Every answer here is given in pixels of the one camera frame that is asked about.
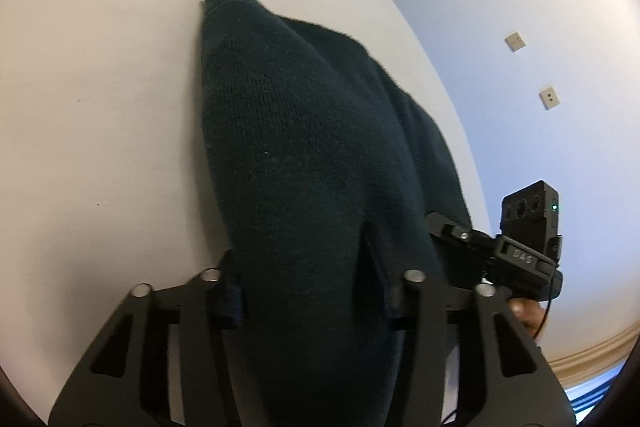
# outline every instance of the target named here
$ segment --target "wall socket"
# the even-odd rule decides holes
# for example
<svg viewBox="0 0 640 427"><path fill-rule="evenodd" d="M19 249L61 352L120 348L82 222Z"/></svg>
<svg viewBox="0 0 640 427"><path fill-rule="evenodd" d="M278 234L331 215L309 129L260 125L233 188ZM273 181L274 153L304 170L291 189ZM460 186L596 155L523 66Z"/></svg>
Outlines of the wall socket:
<svg viewBox="0 0 640 427"><path fill-rule="evenodd" d="M546 110L556 107L560 103L560 99L556 94L556 90L553 87L547 87L540 91L540 100L545 104Z"/></svg>
<svg viewBox="0 0 640 427"><path fill-rule="evenodd" d="M512 52L516 52L526 46L518 32L512 33L504 41L509 45Z"/></svg>

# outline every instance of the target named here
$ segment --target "white table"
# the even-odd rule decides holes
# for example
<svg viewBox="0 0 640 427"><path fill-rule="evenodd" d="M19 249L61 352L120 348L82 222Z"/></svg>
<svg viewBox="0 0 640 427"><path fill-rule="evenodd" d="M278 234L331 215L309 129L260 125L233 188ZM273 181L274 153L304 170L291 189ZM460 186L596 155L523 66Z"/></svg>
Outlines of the white table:
<svg viewBox="0 0 640 427"><path fill-rule="evenodd" d="M436 120L476 227L478 174L391 0L260 0L361 41ZM202 0L0 0L0 365L42 417L128 288L228 246L199 126Z"/></svg>

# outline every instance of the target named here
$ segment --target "cable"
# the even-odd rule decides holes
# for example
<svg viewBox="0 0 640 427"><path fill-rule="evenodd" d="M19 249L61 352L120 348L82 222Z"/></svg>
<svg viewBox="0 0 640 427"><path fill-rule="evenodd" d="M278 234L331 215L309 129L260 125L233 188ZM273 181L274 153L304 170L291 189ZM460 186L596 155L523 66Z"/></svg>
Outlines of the cable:
<svg viewBox="0 0 640 427"><path fill-rule="evenodd" d="M447 414L444 418L444 420L442 420L442 425L444 425L447 421L451 420L451 418L453 417L453 415L455 415L455 413L458 411L458 409L454 409L453 411L451 411L449 414Z"/></svg>
<svg viewBox="0 0 640 427"><path fill-rule="evenodd" d="M536 333L534 333L533 335L534 340L536 340L540 336L540 333L542 333L542 330L545 329L546 320L549 318L549 311L551 310L551 302L553 302L553 299L551 297L554 294L554 277L556 275L556 269L558 269L558 265L554 267L554 272L551 274L551 280L549 281L549 298L546 301L545 315L544 317L542 317L542 322L538 326Z"/></svg>

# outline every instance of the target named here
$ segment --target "finger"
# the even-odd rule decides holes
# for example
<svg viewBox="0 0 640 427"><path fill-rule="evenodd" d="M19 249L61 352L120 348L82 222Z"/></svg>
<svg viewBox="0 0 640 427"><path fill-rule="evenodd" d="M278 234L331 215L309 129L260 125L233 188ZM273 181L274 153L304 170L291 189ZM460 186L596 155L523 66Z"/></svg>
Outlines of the finger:
<svg viewBox="0 0 640 427"><path fill-rule="evenodd" d="M509 306L529 334L534 335L545 317L545 311L540 304L531 299L517 298L511 299Z"/></svg>

